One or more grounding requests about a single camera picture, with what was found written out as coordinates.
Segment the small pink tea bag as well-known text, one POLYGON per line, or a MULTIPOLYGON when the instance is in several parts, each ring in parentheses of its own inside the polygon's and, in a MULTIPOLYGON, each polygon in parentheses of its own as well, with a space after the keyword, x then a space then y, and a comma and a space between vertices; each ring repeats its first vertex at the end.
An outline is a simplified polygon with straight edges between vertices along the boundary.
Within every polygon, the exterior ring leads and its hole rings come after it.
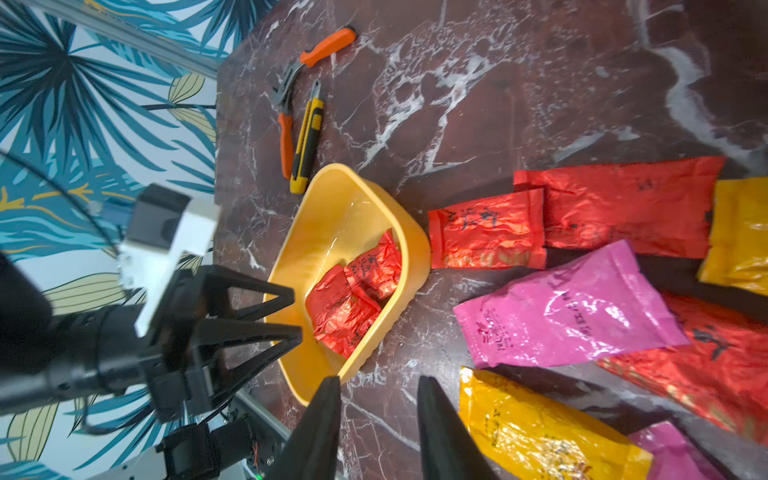
POLYGON ((513 280, 454 314, 481 369, 560 367, 689 342, 625 240, 513 280))

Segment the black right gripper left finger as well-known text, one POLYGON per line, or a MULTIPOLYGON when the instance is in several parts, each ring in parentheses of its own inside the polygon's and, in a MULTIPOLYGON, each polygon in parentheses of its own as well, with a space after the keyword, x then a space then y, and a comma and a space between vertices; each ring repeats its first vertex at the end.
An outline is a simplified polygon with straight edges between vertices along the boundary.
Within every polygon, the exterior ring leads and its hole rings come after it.
POLYGON ((325 378, 265 479, 334 479, 341 423, 340 379, 325 378))

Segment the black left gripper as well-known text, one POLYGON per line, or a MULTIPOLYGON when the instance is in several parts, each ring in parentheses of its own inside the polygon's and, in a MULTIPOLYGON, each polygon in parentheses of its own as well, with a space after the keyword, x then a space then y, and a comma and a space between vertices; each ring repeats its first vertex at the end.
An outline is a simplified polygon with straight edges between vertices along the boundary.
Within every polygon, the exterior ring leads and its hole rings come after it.
POLYGON ((207 414, 302 343, 300 326, 267 318, 294 304, 294 291, 223 266, 192 282, 193 323, 181 374, 160 356, 156 336, 137 336, 142 307, 112 305, 54 314, 51 303, 1 259, 1 412, 28 410, 147 386, 162 421, 207 414))

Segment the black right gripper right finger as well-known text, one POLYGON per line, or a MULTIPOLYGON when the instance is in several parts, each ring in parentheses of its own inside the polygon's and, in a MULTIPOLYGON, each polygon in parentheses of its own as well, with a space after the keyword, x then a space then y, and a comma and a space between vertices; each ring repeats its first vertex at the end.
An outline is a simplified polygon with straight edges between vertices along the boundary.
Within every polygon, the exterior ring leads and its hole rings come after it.
POLYGON ((434 377, 419 378, 417 410, 424 479, 498 478, 434 377))

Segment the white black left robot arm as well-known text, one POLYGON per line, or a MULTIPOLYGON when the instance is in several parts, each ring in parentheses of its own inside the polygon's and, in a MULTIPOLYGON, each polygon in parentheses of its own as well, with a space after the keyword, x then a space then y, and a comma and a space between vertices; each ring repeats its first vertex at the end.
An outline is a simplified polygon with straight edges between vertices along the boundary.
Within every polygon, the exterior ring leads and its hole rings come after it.
POLYGON ((1 411, 18 414, 144 385, 149 403, 122 421, 196 422, 177 428, 146 458, 117 468, 123 479, 213 479, 251 455, 264 433, 240 417, 210 421, 267 366, 302 341, 298 326, 269 318, 294 303, 291 288, 223 266, 176 271, 157 307, 109 305, 55 314, 9 260, 1 263, 1 411))

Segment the long pink tea bag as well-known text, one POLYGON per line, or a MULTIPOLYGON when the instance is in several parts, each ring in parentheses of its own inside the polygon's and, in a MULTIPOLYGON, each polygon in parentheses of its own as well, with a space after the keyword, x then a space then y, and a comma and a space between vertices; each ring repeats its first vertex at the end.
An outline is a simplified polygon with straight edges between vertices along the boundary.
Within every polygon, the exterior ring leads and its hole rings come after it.
POLYGON ((628 438, 653 455, 648 480, 725 480, 725 476, 669 421, 648 426, 628 438))

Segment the orange yellow tea bag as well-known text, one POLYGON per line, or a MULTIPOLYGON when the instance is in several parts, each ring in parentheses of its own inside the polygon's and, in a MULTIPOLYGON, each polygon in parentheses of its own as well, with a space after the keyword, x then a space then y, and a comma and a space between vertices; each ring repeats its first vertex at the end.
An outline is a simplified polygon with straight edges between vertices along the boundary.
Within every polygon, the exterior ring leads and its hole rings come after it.
POLYGON ((626 436, 490 371, 460 372, 459 417, 479 450, 520 479, 645 479, 653 455, 626 436))

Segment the yellow plastic tray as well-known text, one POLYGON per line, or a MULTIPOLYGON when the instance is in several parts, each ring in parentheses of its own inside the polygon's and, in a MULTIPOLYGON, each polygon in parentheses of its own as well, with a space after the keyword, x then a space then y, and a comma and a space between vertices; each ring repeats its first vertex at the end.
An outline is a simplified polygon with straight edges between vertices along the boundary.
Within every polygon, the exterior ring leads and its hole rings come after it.
POLYGON ((279 361, 294 397, 308 405, 325 378, 351 380, 405 312, 430 270, 425 231, 389 193, 346 165, 323 167, 309 183, 269 277, 295 293, 293 305, 266 319, 302 332, 302 343, 279 361), (322 274, 373 247, 386 230, 392 231, 402 254, 400 282, 354 352, 344 358, 315 340, 305 300, 322 274))

